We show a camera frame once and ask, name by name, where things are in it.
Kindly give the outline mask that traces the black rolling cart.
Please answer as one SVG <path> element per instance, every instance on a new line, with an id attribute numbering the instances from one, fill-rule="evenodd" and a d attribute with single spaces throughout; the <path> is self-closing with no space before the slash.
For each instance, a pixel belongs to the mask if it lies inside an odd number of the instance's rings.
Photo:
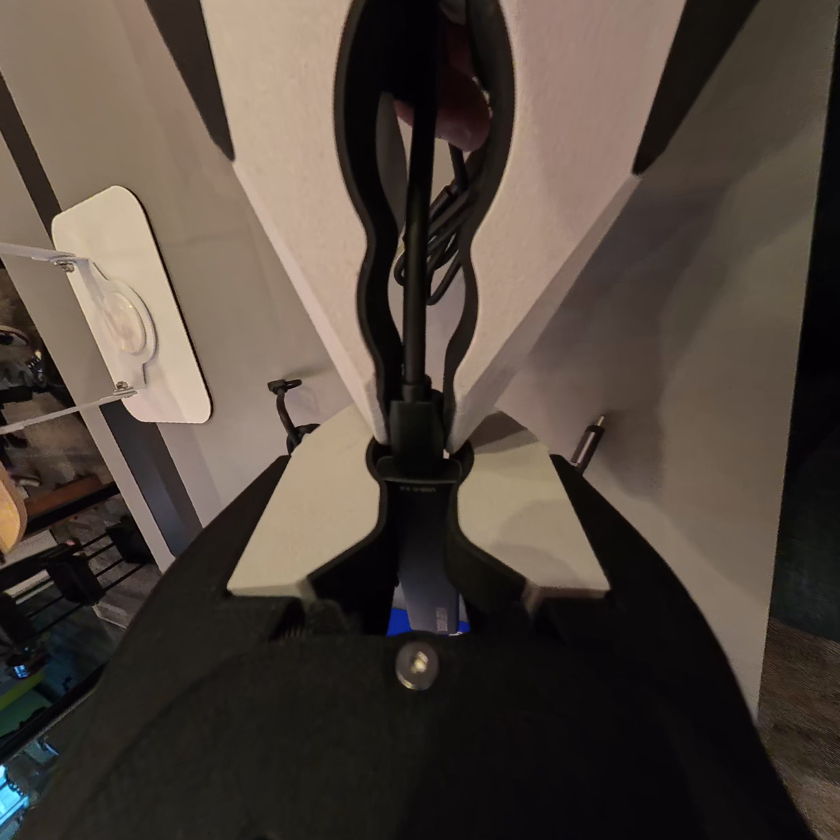
<path id="1" fill-rule="evenodd" d="M 115 483 L 39 511 L 2 555 L 2 688 L 66 694 L 113 655 L 161 571 Z"/>

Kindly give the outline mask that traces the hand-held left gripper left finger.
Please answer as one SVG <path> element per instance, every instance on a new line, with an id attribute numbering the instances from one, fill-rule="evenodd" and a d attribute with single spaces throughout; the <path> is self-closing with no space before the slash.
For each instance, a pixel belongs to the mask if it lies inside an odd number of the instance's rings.
<path id="1" fill-rule="evenodd" d="M 261 513 L 227 590 L 235 596 L 297 599 L 363 599 L 389 594 L 389 573 L 380 583 L 350 571 L 330 593 L 319 571 L 369 538 L 380 517 L 381 490 L 369 471 L 372 440 L 360 410 L 349 406 L 304 437 L 290 456 Z"/>

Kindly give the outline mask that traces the instruction sheet on stand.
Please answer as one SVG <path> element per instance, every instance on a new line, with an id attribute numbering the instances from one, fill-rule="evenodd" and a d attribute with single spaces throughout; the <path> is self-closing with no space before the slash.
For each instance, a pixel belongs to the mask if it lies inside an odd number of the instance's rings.
<path id="1" fill-rule="evenodd" d="M 22 199 L 2 199 L 3 262 L 164 570 L 203 525 L 163 433 L 212 401 L 151 221 L 118 185 L 47 225 Z"/>

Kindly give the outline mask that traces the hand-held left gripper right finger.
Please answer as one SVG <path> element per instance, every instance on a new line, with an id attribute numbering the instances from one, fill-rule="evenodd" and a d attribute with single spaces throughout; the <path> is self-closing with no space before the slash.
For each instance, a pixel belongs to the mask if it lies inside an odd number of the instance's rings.
<path id="1" fill-rule="evenodd" d="M 517 599 L 601 599 L 606 575 L 574 511 L 550 451 L 527 429 L 477 429 L 457 495 L 468 543 L 512 580 Z"/>

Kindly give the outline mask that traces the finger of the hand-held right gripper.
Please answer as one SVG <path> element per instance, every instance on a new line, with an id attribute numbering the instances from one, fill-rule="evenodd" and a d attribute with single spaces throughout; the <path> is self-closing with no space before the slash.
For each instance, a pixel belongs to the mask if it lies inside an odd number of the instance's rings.
<path id="1" fill-rule="evenodd" d="M 400 384 L 388 300 L 399 228 L 376 154 L 396 8 L 208 1 L 233 167 L 371 434 Z"/>
<path id="2" fill-rule="evenodd" d="M 469 344 L 451 376 L 454 452 L 482 422 L 638 184 L 684 2 L 499 2 L 512 118 L 499 183 L 462 245 Z"/>

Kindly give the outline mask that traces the silver usb hub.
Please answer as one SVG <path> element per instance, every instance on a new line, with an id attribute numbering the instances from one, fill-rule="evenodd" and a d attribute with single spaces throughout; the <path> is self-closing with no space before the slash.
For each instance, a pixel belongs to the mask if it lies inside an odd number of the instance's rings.
<path id="1" fill-rule="evenodd" d="M 396 576 L 412 630 L 459 633 L 460 595 L 445 568 L 450 502 L 462 480 L 460 463 L 445 458 L 431 476 L 411 476 L 385 455 L 375 461 L 384 481 L 385 531 L 395 551 Z"/>

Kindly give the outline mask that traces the blue plastic bin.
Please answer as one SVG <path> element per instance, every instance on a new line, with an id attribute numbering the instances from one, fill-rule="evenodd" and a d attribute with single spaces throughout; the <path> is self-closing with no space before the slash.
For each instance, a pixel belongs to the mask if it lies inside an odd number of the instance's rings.
<path id="1" fill-rule="evenodd" d="M 458 629 L 454 633 L 450 633 L 450 636 L 466 634 L 470 630 L 470 625 L 467 621 L 459 621 L 458 622 Z M 387 636 L 397 636 L 397 635 L 404 635 L 413 632 L 412 626 L 410 624 L 409 616 L 407 610 L 402 608 L 393 607 L 391 609 L 390 621 L 387 627 L 386 635 Z"/>

